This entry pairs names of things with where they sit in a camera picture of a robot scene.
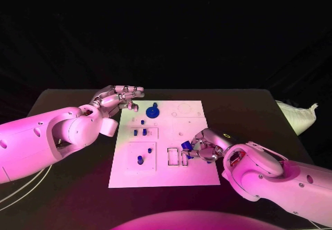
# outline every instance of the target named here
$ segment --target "white bag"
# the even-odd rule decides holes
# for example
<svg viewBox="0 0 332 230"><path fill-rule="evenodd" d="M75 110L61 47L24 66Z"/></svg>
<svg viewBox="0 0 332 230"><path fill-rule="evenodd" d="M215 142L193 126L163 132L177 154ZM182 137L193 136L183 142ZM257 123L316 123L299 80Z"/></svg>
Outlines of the white bag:
<svg viewBox="0 0 332 230"><path fill-rule="evenodd" d="M276 102L287 118L289 124L299 136L316 121L315 109L317 108L317 104L315 103L309 109L302 109L280 101Z"/></svg>

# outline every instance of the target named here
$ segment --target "small hole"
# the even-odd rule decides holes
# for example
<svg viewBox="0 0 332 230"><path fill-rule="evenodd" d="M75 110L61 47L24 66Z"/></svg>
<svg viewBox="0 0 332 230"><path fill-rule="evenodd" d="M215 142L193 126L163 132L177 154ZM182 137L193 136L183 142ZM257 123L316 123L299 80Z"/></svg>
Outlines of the small hole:
<svg viewBox="0 0 332 230"><path fill-rule="evenodd" d="M39 128L33 129L33 133L36 134L37 137L40 137L40 129Z"/></svg>
<svg viewBox="0 0 332 230"><path fill-rule="evenodd" d="M6 140L0 140L0 146L1 146L4 149L7 148Z"/></svg>
<svg viewBox="0 0 332 230"><path fill-rule="evenodd" d="M312 176L310 175L306 175L306 180L307 180L307 183L313 183L313 178L312 178Z"/></svg>

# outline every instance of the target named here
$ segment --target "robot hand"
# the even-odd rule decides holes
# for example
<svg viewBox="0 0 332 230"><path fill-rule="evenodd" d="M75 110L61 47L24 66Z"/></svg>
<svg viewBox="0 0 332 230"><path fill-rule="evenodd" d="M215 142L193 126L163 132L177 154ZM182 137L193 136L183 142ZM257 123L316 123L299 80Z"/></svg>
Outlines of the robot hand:
<svg viewBox="0 0 332 230"><path fill-rule="evenodd" d="M92 144L98 134L112 137L117 121L110 117L121 108L138 106L131 98L144 89L107 86L89 102L0 125L0 183L16 180L61 161Z"/></svg>
<svg viewBox="0 0 332 230"><path fill-rule="evenodd" d="M196 143L201 150L193 150ZM291 214L332 227L330 170L290 161L254 142L241 144L228 134L208 128L182 148L188 157L205 161L224 157L222 177L247 200L266 198Z"/></svg>

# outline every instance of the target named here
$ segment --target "peg board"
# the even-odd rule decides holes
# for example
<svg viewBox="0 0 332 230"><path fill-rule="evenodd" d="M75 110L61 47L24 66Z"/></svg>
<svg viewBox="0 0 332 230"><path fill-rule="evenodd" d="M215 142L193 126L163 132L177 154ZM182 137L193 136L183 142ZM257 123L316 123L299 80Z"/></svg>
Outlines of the peg board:
<svg viewBox="0 0 332 230"><path fill-rule="evenodd" d="M146 109L154 102L160 114L151 119L146 116ZM182 143L190 141L208 127L201 101L134 103L138 105L137 113L127 109L121 111L108 187L219 185L215 163L208 164L199 158L186 161L182 155ZM137 156L143 156L141 165L137 163Z"/></svg>

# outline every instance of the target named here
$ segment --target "blue object in gripper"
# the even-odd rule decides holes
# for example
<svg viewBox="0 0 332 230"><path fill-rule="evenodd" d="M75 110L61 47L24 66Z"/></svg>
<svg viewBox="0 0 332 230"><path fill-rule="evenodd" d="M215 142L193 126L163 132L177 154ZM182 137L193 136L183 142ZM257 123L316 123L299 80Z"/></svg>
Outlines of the blue object in gripper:
<svg viewBox="0 0 332 230"><path fill-rule="evenodd" d="M149 118L156 118L159 116L157 103L153 103L153 106L147 108L146 114Z"/></svg>
<svg viewBox="0 0 332 230"><path fill-rule="evenodd" d="M188 149L188 150L192 150L192 145L190 145L189 141L186 141L186 142L182 143L182 148Z"/></svg>
<svg viewBox="0 0 332 230"><path fill-rule="evenodd" d="M137 157L137 163L138 163L138 164L143 164L143 162L144 162L143 157L138 156L138 157Z"/></svg>

